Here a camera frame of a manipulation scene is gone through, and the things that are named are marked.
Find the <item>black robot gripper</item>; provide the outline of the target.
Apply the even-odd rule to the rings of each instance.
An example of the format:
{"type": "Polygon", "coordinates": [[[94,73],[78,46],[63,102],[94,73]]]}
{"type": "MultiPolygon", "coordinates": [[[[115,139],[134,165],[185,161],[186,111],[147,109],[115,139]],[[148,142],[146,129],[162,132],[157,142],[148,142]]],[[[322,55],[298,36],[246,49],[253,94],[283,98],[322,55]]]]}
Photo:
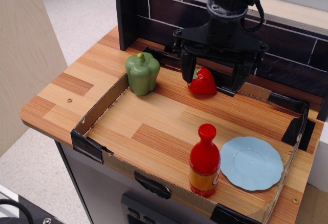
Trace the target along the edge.
{"type": "Polygon", "coordinates": [[[259,30],[263,23],[246,28],[248,8],[243,1],[231,5],[222,0],[208,0],[210,17],[207,23],[173,32],[175,43],[172,51],[180,57],[182,77],[187,83],[193,80],[197,58],[233,64],[232,92],[238,91],[256,70],[269,46],[249,35],[259,30]]]}

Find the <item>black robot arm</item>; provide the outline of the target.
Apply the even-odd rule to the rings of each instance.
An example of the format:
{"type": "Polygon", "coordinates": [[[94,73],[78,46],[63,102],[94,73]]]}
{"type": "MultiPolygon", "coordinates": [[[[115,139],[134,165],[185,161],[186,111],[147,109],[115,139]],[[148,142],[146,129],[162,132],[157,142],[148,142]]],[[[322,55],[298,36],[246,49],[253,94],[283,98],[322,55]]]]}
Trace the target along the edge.
{"type": "Polygon", "coordinates": [[[208,0],[209,21],[173,32],[183,79],[191,83],[198,58],[233,66],[231,76],[212,71],[218,91],[234,96],[263,61],[268,44],[249,34],[264,22],[260,0],[208,0]]]}

